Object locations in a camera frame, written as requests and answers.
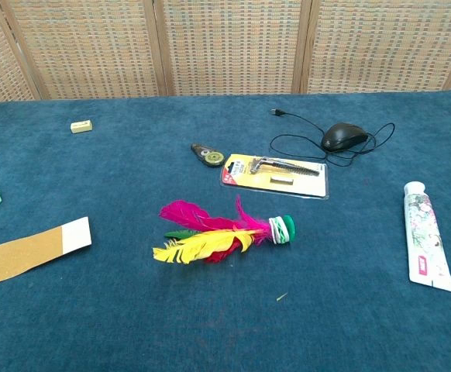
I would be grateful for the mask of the pink feathered toy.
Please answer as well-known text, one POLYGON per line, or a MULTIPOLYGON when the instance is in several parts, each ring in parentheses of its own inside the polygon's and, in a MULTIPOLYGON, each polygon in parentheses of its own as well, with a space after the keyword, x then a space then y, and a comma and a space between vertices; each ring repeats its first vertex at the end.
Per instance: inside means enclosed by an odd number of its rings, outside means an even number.
POLYGON ((206 210, 185 200, 165 205, 159 217, 177 223, 181 230, 168 232, 168 241, 154 247, 153 258, 160 262, 189 264, 196 260, 218 263, 235 250, 246 252, 251 245, 266 240, 284 245, 294 240, 296 227, 290 215, 267 220, 255 219, 236 199, 237 219, 212 217, 206 210))

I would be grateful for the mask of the brown green correction tape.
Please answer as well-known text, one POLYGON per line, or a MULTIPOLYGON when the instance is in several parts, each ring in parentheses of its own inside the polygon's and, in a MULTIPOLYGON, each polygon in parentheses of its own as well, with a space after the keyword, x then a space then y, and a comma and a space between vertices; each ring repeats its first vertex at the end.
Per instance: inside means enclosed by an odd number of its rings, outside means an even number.
POLYGON ((221 167, 225 162, 224 155, 209 146, 192 143, 191 150, 196 157, 207 167, 221 167))

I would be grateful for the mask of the yellow carded tool package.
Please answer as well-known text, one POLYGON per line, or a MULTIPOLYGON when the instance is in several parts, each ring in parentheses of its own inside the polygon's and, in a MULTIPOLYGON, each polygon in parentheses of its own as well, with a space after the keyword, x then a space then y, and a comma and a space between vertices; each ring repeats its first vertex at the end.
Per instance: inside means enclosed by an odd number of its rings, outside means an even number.
POLYGON ((300 198, 329 196, 328 168, 316 162, 234 153, 222 168, 221 182, 300 198))

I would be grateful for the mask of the black computer mouse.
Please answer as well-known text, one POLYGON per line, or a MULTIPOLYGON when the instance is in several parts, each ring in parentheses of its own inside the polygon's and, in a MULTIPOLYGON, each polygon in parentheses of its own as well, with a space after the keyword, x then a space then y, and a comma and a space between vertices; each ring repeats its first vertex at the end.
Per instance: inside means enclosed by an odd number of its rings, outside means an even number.
POLYGON ((369 134, 359 126, 338 122, 331 126, 322 137, 322 148, 329 152, 349 150, 367 141, 369 134))

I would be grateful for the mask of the white floral cream tube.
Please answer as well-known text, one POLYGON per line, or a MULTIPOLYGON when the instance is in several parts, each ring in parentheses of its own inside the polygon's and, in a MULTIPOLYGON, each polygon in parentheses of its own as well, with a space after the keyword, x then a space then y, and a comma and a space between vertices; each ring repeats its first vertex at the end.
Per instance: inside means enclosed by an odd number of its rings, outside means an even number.
POLYGON ((422 182, 411 181, 404 186, 404 214, 409 280, 451 292, 451 274, 436 214, 422 182))

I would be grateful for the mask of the gold and white card strip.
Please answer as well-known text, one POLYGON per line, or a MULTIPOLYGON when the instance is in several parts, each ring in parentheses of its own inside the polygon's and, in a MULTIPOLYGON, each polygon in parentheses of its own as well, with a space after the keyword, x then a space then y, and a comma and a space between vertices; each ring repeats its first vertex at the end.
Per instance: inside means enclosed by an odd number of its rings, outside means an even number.
POLYGON ((0 282, 91 245, 87 216, 47 231, 0 244, 0 282))

